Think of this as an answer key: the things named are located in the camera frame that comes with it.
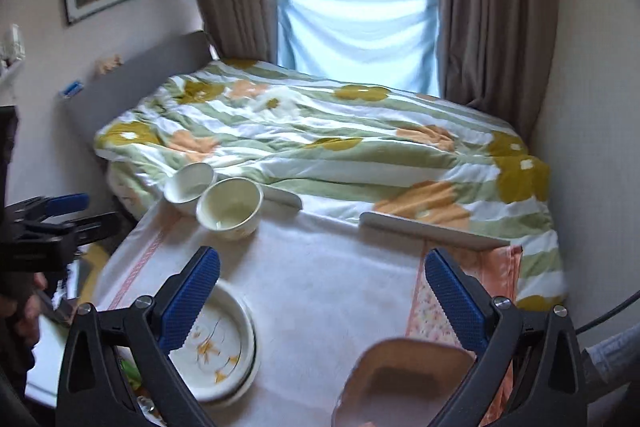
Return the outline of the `person's left hand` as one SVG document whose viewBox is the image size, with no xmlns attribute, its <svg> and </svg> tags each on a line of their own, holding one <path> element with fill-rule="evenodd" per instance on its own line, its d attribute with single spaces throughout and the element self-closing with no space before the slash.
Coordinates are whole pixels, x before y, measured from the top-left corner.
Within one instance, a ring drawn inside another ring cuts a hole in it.
<svg viewBox="0 0 640 427">
<path fill-rule="evenodd" d="M 1 296 L 1 317 L 12 317 L 18 304 L 15 300 Z M 25 345 L 32 349 L 40 339 L 39 317 L 41 314 L 41 300 L 38 295 L 32 293 L 24 303 L 22 311 L 18 314 L 15 330 L 24 341 Z"/>
</svg>

